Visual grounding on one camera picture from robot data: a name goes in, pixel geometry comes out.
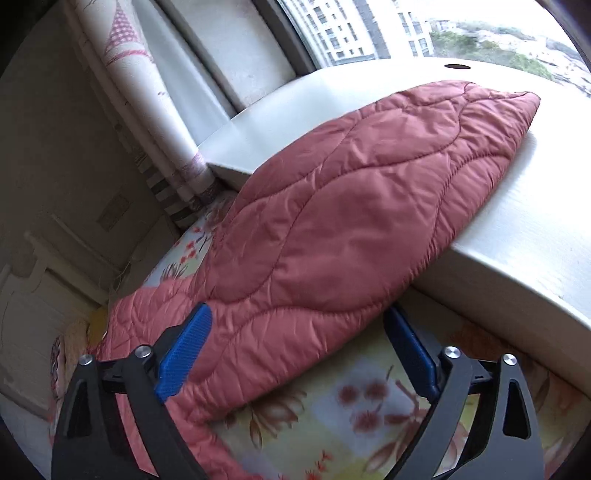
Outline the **floral bed sheet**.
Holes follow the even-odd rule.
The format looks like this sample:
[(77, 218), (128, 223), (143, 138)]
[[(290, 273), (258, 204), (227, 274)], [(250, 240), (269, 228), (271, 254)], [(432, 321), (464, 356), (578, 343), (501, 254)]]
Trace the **floral bed sheet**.
[[(157, 287), (197, 272), (214, 230), (235, 199), (224, 192), (193, 223), (143, 282)], [(416, 290), (402, 305), (413, 326), (468, 356), (498, 360), (503, 340)], [(521, 352), (544, 450), (544, 479), (567, 459), (590, 424), (590, 399)], [(469, 396), (439, 470), (455, 467), (478, 405)], [(53, 441), (62, 398), (52, 400)], [(381, 320), (338, 354), (287, 387), (228, 414), (212, 429), (242, 468), (263, 479), (383, 479), (424, 420), (429, 402), (411, 385)]]

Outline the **white wooden headboard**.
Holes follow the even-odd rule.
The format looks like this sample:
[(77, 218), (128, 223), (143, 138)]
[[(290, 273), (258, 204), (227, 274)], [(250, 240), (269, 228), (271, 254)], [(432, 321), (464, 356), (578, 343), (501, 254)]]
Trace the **white wooden headboard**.
[(1, 392), (46, 417), (50, 405), (50, 351), (76, 320), (107, 304), (107, 293), (43, 239), (26, 232), (35, 264), (20, 277), (1, 271)]

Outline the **yellow pillow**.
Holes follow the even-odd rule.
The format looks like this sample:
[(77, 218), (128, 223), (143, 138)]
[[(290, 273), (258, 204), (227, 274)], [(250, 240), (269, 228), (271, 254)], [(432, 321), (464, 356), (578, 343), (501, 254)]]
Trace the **yellow pillow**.
[(87, 345), (93, 349), (99, 345), (108, 329), (108, 310), (101, 306), (88, 317)]

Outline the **white window sill ledge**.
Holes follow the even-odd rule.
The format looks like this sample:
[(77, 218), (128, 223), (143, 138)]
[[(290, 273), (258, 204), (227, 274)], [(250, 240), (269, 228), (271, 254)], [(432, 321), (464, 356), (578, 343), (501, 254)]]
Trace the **white window sill ledge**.
[(270, 93), (199, 146), (235, 187), (318, 124), (394, 92), (460, 80), (541, 104), (487, 205), (416, 287), (590, 388), (590, 102), (499, 65), (426, 58), (324, 68)]

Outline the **cream textured pillow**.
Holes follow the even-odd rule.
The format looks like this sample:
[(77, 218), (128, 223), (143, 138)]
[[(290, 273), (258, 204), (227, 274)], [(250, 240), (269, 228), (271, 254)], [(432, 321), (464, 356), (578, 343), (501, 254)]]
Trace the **cream textured pillow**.
[(65, 367), (73, 371), (81, 355), (88, 351), (88, 323), (78, 319), (69, 324), (63, 333)]

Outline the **white bedside table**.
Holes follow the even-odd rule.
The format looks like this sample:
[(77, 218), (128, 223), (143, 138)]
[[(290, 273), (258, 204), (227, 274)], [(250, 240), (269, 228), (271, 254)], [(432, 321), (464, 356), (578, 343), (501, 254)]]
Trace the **white bedside table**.
[(111, 283), (108, 306), (139, 288), (178, 238), (174, 224), (161, 216), (136, 245), (123, 272)]

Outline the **colourful patterned pillow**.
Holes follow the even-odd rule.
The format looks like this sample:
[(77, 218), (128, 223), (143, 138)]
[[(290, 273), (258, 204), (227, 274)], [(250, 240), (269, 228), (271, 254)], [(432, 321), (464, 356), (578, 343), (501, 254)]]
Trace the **colourful patterned pillow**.
[(50, 351), (50, 389), (54, 400), (63, 397), (66, 390), (65, 350), (63, 337), (55, 338)]

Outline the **patterned beige curtain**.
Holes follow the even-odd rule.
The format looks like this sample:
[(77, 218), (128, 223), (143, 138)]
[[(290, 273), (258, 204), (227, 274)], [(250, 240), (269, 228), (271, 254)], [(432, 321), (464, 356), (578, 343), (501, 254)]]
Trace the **patterned beige curtain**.
[(130, 1), (64, 1), (76, 42), (113, 108), (161, 178), (152, 193), (180, 230), (221, 190), (169, 96)]

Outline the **pink quilted jacket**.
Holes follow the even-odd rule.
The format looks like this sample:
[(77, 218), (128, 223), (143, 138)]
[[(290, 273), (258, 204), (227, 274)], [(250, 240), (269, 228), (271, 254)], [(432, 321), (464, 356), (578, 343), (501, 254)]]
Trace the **pink quilted jacket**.
[(540, 103), (441, 81), (318, 125), (249, 177), (197, 272), (114, 305), (99, 357), (211, 309), (165, 409), (208, 477), (245, 478), (211, 422), (334, 354), (396, 300), (488, 201)]

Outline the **wall power socket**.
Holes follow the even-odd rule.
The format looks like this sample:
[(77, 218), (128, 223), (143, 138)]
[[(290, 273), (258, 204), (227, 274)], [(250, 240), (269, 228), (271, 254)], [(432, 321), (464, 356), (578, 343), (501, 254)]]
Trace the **wall power socket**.
[(128, 211), (130, 201), (123, 194), (114, 195), (101, 211), (96, 222), (105, 231), (111, 231)]

